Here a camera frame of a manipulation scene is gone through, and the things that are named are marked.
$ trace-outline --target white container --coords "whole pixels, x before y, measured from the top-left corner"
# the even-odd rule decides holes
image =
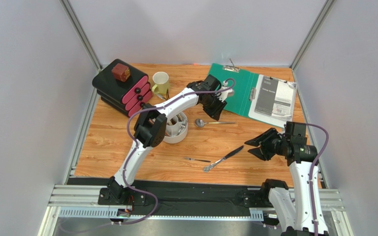
[[[174,120],[176,123],[174,125],[166,125],[166,132],[170,136],[165,136],[163,141],[165,141],[168,144],[176,144],[185,139],[186,135],[188,134],[189,124],[187,123],[183,130],[180,131],[180,134],[177,135],[179,129],[182,127],[182,124],[188,119],[188,117],[186,117],[185,113],[183,112],[180,113],[180,116],[182,117],[183,121],[179,121],[177,117],[173,117],[172,120]]]

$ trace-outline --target wooden table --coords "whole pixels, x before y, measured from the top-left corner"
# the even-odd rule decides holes
[[[182,91],[189,82],[204,80],[208,74],[207,65],[164,65],[133,64],[151,78],[154,73],[164,71],[170,77],[170,96]],[[293,81],[289,68],[242,67],[254,73]],[[149,103],[162,102],[154,96]],[[223,111],[220,121],[236,121],[236,124],[206,125],[197,128],[196,118],[213,121],[202,110],[202,105],[184,111],[189,119],[187,137],[178,144],[162,142],[144,160],[136,179],[157,181],[179,181],[196,183],[220,183],[261,185],[267,178],[281,179],[292,187],[293,181],[286,161],[274,156],[271,161],[261,161],[247,152],[251,146],[237,155],[204,173],[204,162],[188,161],[183,157],[208,159],[215,162],[224,155],[268,130],[271,126],[234,113]],[[304,122],[298,96],[295,101],[294,121]],[[80,159],[75,170],[76,176],[111,177],[121,167],[131,147],[131,138],[126,133],[127,117],[99,99],[90,124]]]

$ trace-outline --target mug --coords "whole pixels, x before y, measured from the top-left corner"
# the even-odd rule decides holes
[[[153,76],[154,86],[151,88],[153,93],[167,95],[169,90],[169,75],[166,72],[157,72]]]

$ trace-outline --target green clipboard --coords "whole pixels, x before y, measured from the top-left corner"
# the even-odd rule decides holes
[[[217,78],[221,83],[228,78],[233,78],[236,81],[236,85],[233,88],[234,95],[226,99],[227,105],[224,108],[225,110],[277,127],[284,127],[284,124],[286,124],[287,121],[292,121],[296,96],[295,82],[288,82],[285,80],[252,73],[234,66],[226,66],[215,63],[211,65],[209,74]],[[275,83],[278,81],[278,88],[274,92],[276,94],[278,94],[280,89],[279,83],[282,83],[282,87],[289,86],[292,88],[292,91],[289,92],[290,98],[288,99],[288,101],[291,101],[291,104],[285,106],[288,109],[287,113],[289,114],[287,117],[277,117],[274,114],[266,115],[255,109],[257,104],[260,104],[262,101],[266,101],[263,100],[264,98],[262,97],[259,101],[259,95],[262,88],[261,84],[262,82],[265,83],[265,80],[272,80],[275,81]]]

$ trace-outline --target red cube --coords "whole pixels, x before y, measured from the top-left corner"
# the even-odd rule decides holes
[[[126,65],[119,63],[116,64],[115,67],[113,67],[112,74],[115,79],[122,82],[125,82],[131,76],[129,68]]]

